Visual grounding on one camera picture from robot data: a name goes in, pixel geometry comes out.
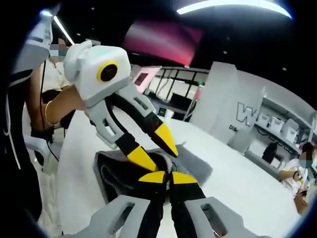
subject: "black ceiling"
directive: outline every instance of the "black ceiling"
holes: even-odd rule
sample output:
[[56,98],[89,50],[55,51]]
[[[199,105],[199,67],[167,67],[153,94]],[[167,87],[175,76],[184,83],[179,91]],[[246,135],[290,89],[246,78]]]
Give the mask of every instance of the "black ceiling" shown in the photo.
[[[182,22],[202,29],[203,39],[191,67],[210,69],[213,61],[233,63],[239,70],[264,77],[294,92],[315,109],[314,46],[317,29],[312,8],[302,1],[278,1],[293,19],[249,7],[217,7],[178,15],[194,0],[65,1],[58,16],[74,42],[86,38],[121,46],[136,19]],[[131,63],[178,65],[150,56],[130,54]]]

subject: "gold bracelet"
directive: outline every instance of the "gold bracelet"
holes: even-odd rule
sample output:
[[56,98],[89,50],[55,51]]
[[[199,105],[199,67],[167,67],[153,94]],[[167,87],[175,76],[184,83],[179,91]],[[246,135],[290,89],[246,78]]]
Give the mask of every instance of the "gold bracelet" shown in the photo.
[[58,124],[59,122],[57,122],[57,123],[55,123],[55,124],[52,124],[52,123],[50,123],[50,122],[48,121],[48,119],[47,119],[47,109],[48,109],[48,106],[49,106],[49,104],[50,104],[51,102],[52,102],[52,101],[49,101],[49,102],[46,104],[46,106],[45,106],[44,117],[45,117],[46,122],[49,124],[49,126],[54,126],[54,125]]

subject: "yellow circular camera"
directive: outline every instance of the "yellow circular camera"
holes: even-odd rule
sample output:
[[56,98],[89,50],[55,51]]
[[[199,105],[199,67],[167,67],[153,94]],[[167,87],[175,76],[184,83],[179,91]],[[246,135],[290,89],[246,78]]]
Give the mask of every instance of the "yellow circular camera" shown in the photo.
[[97,79],[101,82],[109,82],[116,76],[117,72],[117,63],[114,61],[108,61],[99,67]]

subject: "white table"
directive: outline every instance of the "white table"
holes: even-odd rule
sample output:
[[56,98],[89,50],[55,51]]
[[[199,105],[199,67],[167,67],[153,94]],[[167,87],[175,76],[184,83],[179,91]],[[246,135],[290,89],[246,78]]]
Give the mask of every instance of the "white table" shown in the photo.
[[[157,146],[122,111],[117,118],[145,149]],[[251,161],[190,123],[171,120],[168,124],[176,144],[209,163],[213,172],[202,189],[243,217],[245,227],[260,236],[282,238],[299,220],[293,197],[277,180]],[[76,112],[62,147],[57,173],[57,203],[62,229],[74,234],[90,222],[91,216],[105,206],[93,172],[97,151],[109,151],[97,136],[83,112]],[[170,206],[158,238],[176,237]]]

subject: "gray gripper bracket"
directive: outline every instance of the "gray gripper bracket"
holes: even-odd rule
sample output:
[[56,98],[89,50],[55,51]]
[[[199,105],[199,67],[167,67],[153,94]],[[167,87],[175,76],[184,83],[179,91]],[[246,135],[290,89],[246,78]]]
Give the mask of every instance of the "gray gripper bracket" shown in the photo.
[[240,215],[214,197],[186,201],[197,238],[259,238],[244,227]]
[[114,238],[121,227],[119,238],[137,238],[149,203],[149,200],[121,195],[97,211],[88,227],[60,238]]

